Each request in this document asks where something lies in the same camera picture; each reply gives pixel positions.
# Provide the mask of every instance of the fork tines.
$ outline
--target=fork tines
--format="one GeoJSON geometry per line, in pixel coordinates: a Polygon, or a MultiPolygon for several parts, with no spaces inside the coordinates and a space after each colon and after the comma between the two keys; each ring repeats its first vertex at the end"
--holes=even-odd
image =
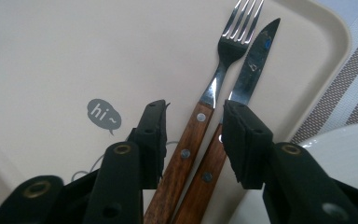
{"type": "Polygon", "coordinates": [[[257,24],[258,17],[260,16],[261,7],[264,4],[264,0],[261,0],[257,7],[257,10],[255,11],[255,13],[253,13],[256,1],[257,0],[246,0],[242,7],[242,0],[238,1],[237,5],[234,7],[234,10],[231,13],[226,28],[223,31],[222,37],[230,38],[233,41],[249,44],[255,31],[255,25],[257,24]],[[241,13],[237,16],[237,12],[239,9],[241,9],[241,13]]]}

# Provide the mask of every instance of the knife blade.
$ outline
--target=knife blade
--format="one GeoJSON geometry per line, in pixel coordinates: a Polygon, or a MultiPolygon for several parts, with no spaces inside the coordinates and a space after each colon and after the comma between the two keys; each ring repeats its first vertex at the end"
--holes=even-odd
{"type": "MultiPolygon", "coordinates": [[[[255,39],[228,100],[248,104],[263,71],[280,21],[281,19],[277,19],[271,22],[255,39]]],[[[201,223],[227,156],[220,140],[222,124],[223,118],[172,223],[201,223]]]]}

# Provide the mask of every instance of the fork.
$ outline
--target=fork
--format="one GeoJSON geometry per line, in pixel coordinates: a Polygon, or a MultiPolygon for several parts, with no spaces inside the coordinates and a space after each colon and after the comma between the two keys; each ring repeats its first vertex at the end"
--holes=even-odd
{"type": "Polygon", "coordinates": [[[246,9],[250,4],[250,0],[246,0],[237,18],[241,1],[239,0],[234,7],[227,25],[220,36],[217,45],[219,64],[208,87],[197,102],[178,145],[172,154],[164,176],[146,210],[144,217],[146,224],[165,224],[170,223],[172,220],[187,177],[190,174],[202,139],[211,121],[226,72],[234,62],[245,54],[252,40],[264,0],[259,4],[254,15],[253,10],[256,0],[253,0],[248,10],[246,9]]]}

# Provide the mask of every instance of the wooden handle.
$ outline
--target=wooden handle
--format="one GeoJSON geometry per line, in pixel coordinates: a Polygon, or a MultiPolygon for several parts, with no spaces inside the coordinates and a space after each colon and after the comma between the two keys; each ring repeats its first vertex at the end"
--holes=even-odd
{"type": "Polygon", "coordinates": [[[146,210],[145,224],[165,224],[171,221],[212,114],[210,106],[197,103],[146,210]]]}
{"type": "Polygon", "coordinates": [[[222,124],[219,124],[173,223],[201,223],[226,160],[226,152],[220,142],[221,132],[222,124]]]}

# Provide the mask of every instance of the steak knife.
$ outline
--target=steak knife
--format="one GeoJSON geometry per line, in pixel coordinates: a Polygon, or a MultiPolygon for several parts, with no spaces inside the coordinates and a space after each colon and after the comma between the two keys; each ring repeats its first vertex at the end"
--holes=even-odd
{"type": "MultiPolygon", "coordinates": [[[[249,49],[229,100],[247,105],[260,78],[281,19],[267,25],[249,49]]],[[[225,163],[226,152],[220,140],[223,118],[202,158],[172,223],[201,223],[225,163]]]]}

